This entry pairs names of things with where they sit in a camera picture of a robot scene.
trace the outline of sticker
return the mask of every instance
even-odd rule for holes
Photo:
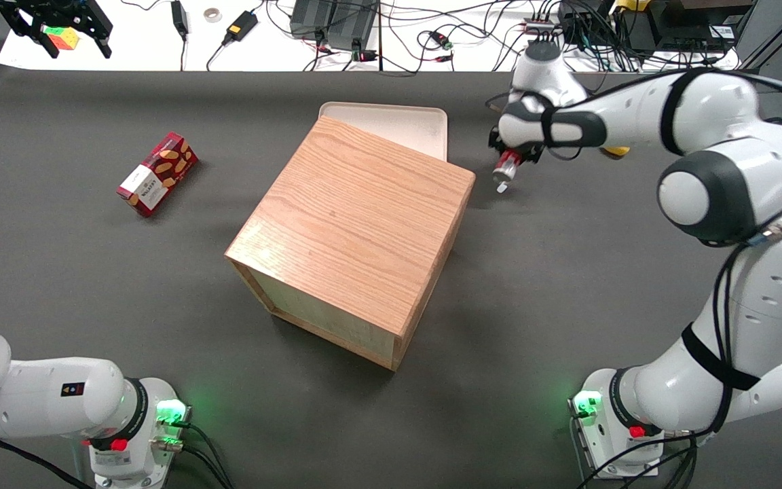
[[[125,452],[96,452],[96,465],[106,465],[107,467],[117,467],[118,465],[128,465],[131,463],[131,453]]]
[[[75,382],[73,384],[62,384],[62,390],[59,391],[59,397],[83,396],[83,387],[85,382]]]
[[[128,175],[125,181],[122,182],[121,187],[126,189],[128,192],[134,193],[134,191],[137,190],[137,186],[139,186],[150,173],[151,171],[149,168],[139,164],[137,165],[137,168],[132,171],[131,175]]]
[[[134,193],[139,195],[141,202],[152,211],[168,193],[168,188],[162,185],[162,180],[159,180],[154,173],[149,173]]]
[[[743,15],[740,15],[740,16],[727,16],[725,21],[723,21],[723,24],[726,24],[726,25],[738,24],[738,22],[741,22],[742,18],[744,18]]]
[[[711,37],[734,39],[735,33],[728,25],[711,25]]]

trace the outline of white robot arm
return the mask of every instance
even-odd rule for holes
[[[167,423],[187,417],[163,380],[125,378],[102,359],[12,360],[0,336],[0,446],[16,437],[80,439],[97,486],[162,487],[172,451],[182,448],[182,428]]]
[[[530,46],[515,80],[561,80],[559,58],[532,59],[548,51]],[[702,313],[667,352],[593,372],[571,400],[597,477],[633,477],[658,461],[665,430],[708,434],[782,408],[782,122],[758,117],[747,80],[706,69],[577,103],[547,86],[513,82],[519,93],[498,124],[503,158],[544,146],[664,145],[681,158],[658,182],[662,213],[707,245],[736,245]]]

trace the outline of cardboard box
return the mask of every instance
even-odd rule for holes
[[[321,117],[225,256],[269,312],[395,371],[474,180]]]
[[[183,136],[169,132],[117,189],[138,214],[151,216],[186,177],[198,157]]]

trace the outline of power adapter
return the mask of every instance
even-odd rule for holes
[[[243,10],[239,18],[231,22],[227,28],[225,38],[223,38],[223,46],[228,46],[233,41],[242,41],[243,37],[246,37],[256,24],[258,24],[258,18],[255,14],[249,10]]]
[[[174,28],[185,43],[186,36],[189,34],[189,20],[186,19],[186,10],[183,9],[180,0],[171,2],[171,19],[174,22]]]

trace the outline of yellow object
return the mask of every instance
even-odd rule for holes
[[[53,46],[60,50],[73,50],[80,41],[77,31],[71,27],[47,27],[44,29],[44,34],[47,34],[47,37],[53,41]]]
[[[629,148],[627,146],[615,146],[612,148],[599,148],[602,154],[611,159],[621,159],[627,155]]]
[[[636,0],[617,0],[617,8],[638,10],[639,12],[642,12],[649,3],[651,3],[651,0],[638,0],[638,5],[636,5]]]

